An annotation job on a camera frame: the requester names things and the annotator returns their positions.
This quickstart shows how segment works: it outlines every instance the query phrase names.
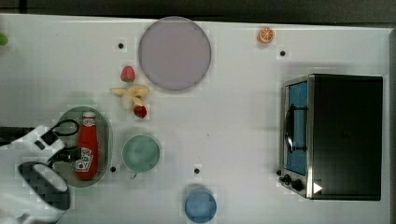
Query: strawberry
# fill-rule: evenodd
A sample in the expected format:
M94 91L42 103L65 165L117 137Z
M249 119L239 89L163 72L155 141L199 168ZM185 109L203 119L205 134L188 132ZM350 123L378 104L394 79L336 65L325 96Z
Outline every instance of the strawberry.
M126 66L122 69L121 80L124 82L133 82L136 76L134 75L134 69L132 66Z
M137 117L143 119L143 118L148 114L148 111L147 111L147 109L146 109L145 106L143 106L143 105L137 105L137 106L134 108L134 114L135 114Z

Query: purple plate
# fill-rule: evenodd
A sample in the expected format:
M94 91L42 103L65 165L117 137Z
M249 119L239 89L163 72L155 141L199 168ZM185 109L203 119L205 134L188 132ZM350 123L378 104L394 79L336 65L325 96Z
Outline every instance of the purple plate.
M207 72L211 48L205 32L182 17L166 17L152 24L139 45L139 62L148 79L164 89L194 86Z

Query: ketchup bottle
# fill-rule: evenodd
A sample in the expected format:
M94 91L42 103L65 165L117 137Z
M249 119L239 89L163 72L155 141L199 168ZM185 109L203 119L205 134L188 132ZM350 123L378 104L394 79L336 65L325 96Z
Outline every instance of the ketchup bottle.
M75 163L75 171L81 180L91 180L98 172L99 146L96 134L95 117L91 111L82 114L83 121L78 145L81 147L81 159Z

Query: orange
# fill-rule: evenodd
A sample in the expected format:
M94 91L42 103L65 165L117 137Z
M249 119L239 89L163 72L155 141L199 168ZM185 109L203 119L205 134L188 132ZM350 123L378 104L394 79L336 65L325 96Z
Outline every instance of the orange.
M269 27L260 30L258 41L262 44L268 44L274 39L274 31Z

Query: toaster oven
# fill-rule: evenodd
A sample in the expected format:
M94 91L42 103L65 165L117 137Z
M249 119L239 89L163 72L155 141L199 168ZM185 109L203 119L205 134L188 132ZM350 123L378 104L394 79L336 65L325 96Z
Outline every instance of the toaster oven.
M282 186L313 200L379 201L382 77L313 74L284 84Z

